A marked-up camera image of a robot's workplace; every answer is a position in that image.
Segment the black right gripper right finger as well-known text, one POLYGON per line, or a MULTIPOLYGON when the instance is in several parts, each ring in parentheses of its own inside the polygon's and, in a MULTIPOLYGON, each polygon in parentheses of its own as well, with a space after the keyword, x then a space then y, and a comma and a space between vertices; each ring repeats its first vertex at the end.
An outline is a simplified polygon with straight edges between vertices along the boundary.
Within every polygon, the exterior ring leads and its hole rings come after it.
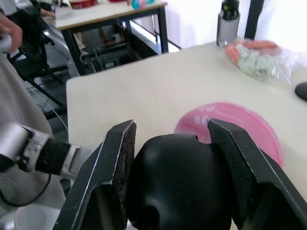
POLYGON ((307 203, 280 165, 243 128, 213 118, 207 127, 228 164, 238 229, 305 230, 307 203))

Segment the bystander's bare hand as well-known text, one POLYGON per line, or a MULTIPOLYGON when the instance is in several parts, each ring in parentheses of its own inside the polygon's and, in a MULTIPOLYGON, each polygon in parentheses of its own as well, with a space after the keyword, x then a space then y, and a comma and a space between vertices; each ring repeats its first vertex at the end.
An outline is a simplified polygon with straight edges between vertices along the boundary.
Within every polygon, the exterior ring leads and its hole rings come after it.
POLYGON ((22 29, 1 13, 0 14, 0 31, 3 32, 4 34, 8 34, 11 36, 12 45, 10 47, 9 53, 14 53, 16 49, 22 45, 22 41, 23 41, 22 29))

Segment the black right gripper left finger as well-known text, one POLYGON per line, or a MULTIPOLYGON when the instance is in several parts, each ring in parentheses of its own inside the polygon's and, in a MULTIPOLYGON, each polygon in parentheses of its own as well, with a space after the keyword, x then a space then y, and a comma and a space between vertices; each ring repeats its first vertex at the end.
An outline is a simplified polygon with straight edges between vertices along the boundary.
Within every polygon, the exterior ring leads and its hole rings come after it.
POLYGON ((136 122, 113 126, 85 161, 61 208, 55 230, 124 230, 126 194, 134 160, 136 122))

